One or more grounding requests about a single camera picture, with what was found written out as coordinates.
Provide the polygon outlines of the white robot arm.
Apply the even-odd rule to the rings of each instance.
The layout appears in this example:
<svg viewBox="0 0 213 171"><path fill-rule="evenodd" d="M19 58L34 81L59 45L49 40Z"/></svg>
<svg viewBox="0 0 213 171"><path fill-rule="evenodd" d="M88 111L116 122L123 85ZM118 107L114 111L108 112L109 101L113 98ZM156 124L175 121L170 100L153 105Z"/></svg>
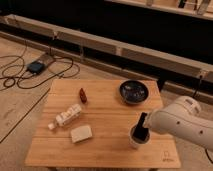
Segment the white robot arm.
<svg viewBox="0 0 213 171"><path fill-rule="evenodd" d="M144 126L213 151L213 121L199 117L200 112L201 106L195 99L180 96L171 104L150 112Z"/></svg>

